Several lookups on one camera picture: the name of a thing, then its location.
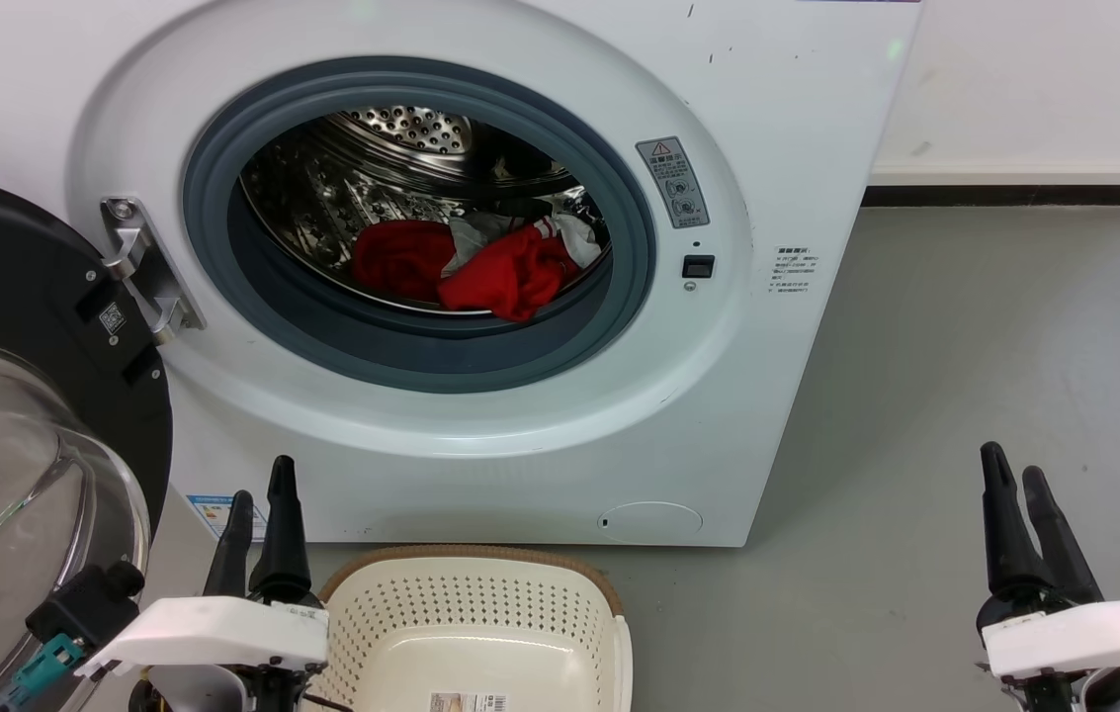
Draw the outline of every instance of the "door hinge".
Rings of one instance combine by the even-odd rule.
[[[103,266],[130,290],[155,341],[168,344],[184,328],[204,328],[188,293],[160,251],[160,241],[142,203],[137,198],[103,198],[99,210],[115,250],[103,260]]]

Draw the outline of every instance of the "white cloth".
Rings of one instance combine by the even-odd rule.
[[[450,237],[455,241],[455,256],[441,269],[441,277],[455,274],[466,265],[486,244],[506,237],[522,228],[524,221],[520,217],[496,216],[493,213],[468,213],[461,217],[450,217]],[[569,257],[584,270],[599,257],[599,243],[595,242],[595,229],[581,217],[560,213],[558,216],[542,217],[533,223],[543,237],[563,240]]]

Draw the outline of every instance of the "red clothing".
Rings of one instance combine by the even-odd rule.
[[[455,256],[450,226],[427,221],[370,225],[353,243],[353,279],[371,289],[416,301],[441,301],[441,269]]]
[[[538,221],[543,226],[550,221]],[[553,228],[548,235],[525,225],[488,243],[466,265],[448,275],[437,292],[447,309],[488,309],[500,319],[528,321],[577,278],[577,262]]]

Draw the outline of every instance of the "beige plastic basket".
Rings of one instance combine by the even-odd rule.
[[[628,712],[617,591],[564,555],[399,546],[335,573],[310,693],[355,712]],[[306,702],[307,712],[321,712]]]

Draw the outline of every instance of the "screw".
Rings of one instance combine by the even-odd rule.
[[[122,221],[133,216],[133,203],[129,203],[128,199],[109,199],[106,208],[112,212],[113,216],[120,217]]]

